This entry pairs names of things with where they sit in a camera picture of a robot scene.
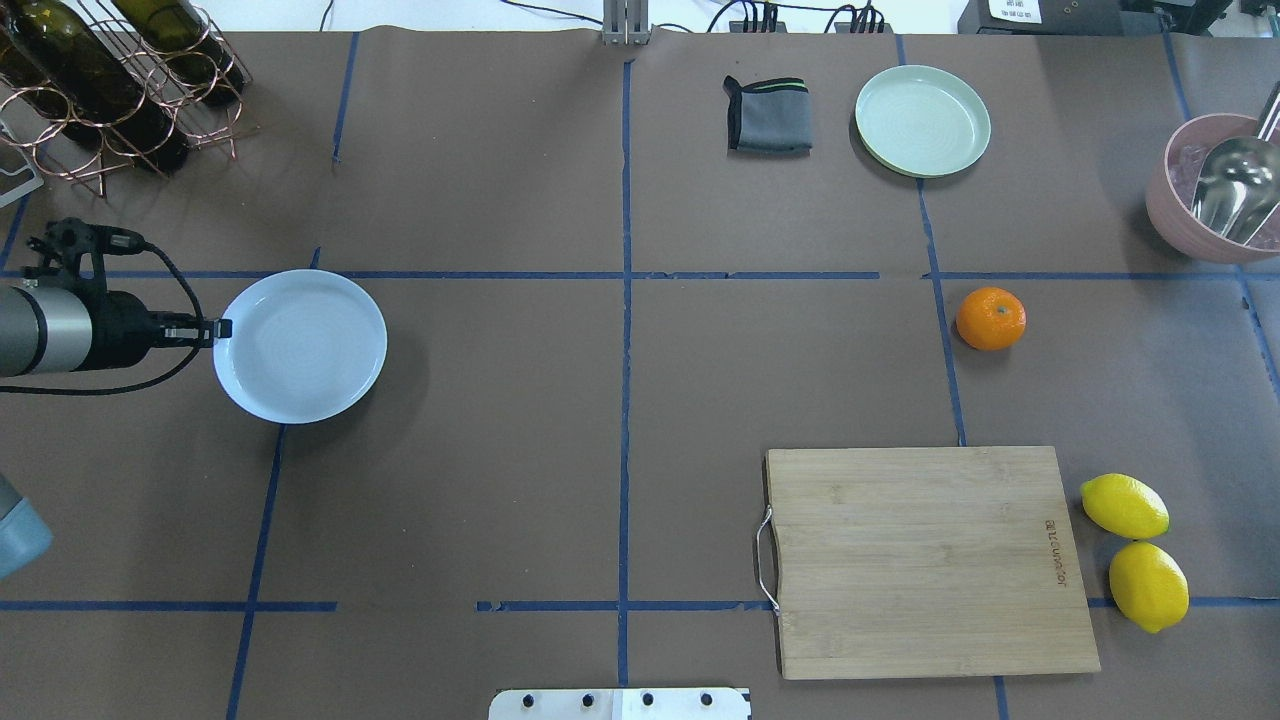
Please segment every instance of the dark green bottle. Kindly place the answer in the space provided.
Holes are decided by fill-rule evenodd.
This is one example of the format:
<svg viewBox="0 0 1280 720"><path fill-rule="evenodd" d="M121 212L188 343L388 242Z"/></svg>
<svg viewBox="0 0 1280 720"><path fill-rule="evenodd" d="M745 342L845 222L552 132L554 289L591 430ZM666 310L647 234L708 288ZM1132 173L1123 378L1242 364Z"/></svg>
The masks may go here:
<svg viewBox="0 0 1280 720"><path fill-rule="evenodd" d="M0 24L22 54L76 104L81 117L111 124L145 154L134 165L155 165L169 174L187 160L187 137L173 118L146 97L138 81L74 10L56 0L0 0Z"/></svg>
<svg viewBox="0 0 1280 720"><path fill-rule="evenodd" d="M204 96L202 102L206 105L220 108L236 100L236 92L244 90L244 74L232 64L232 58L223 46L206 35L209 28L204 18L187 0L111 0L111 4L156 50L195 51L209 58L209 60L195 55L168 58L165 65L182 82L197 87L207 86L216 77L212 63L218 63L224 70L224 77Z"/></svg>
<svg viewBox="0 0 1280 720"><path fill-rule="evenodd" d="M49 77L40 72L40 68L32 65L31 60L14 47L13 42L9 41L9 36L3 32L0 32L0 79L14 90L19 87L49 86ZM70 114L67 99L49 90L27 92L22 99L40 117L49 120L61 122ZM97 149L102 145L102 135L97 132L97 128L82 126L76 120L63 127L63 135L90 152L97 152Z"/></svg>

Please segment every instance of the metal ladle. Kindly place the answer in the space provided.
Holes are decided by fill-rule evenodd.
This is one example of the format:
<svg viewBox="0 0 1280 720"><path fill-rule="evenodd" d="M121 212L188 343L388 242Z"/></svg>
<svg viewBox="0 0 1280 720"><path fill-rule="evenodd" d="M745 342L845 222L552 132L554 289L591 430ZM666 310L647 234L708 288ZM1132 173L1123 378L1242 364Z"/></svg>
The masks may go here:
<svg viewBox="0 0 1280 720"><path fill-rule="evenodd" d="M1192 214L1222 237L1248 245L1280 205L1280 147L1267 137L1280 119L1280 82L1253 137L1229 137L1210 150L1196 182Z"/></svg>

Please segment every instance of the gray cylinder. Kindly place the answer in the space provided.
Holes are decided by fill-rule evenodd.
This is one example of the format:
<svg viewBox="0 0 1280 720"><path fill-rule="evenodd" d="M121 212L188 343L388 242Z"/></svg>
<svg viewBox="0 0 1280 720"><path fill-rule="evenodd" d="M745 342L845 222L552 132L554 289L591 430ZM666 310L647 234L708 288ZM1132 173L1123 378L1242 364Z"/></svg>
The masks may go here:
<svg viewBox="0 0 1280 720"><path fill-rule="evenodd" d="M84 304L58 287L0 288L0 378L69 373L93 345Z"/></svg>

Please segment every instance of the pink bowl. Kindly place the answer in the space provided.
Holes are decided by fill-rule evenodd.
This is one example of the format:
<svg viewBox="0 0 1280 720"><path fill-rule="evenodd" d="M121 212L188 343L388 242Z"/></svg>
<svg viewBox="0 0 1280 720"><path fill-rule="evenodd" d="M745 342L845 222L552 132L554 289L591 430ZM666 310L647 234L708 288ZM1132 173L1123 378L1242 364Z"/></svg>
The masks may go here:
<svg viewBox="0 0 1280 720"><path fill-rule="evenodd" d="M1247 115L1201 115L1183 123L1169 138L1147 183L1147 215L1169 245L1210 263L1244 264L1280 258L1280 213L1245 247L1204 227L1189 209L1204 154L1229 137L1253 135L1256 126L1257 119Z"/></svg>

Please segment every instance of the metal bracket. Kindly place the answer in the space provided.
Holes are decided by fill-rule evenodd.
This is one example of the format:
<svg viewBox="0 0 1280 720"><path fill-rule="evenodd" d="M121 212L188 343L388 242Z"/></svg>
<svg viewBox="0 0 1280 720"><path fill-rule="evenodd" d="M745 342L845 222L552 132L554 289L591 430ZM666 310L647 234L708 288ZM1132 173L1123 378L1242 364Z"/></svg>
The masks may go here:
<svg viewBox="0 0 1280 720"><path fill-rule="evenodd" d="M504 691L489 720L751 720L750 698L740 688Z"/></svg>
<svg viewBox="0 0 1280 720"><path fill-rule="evenodd" d="M653 35L649 0L604 0L600 35L605 45L648 45Z"/></svg>

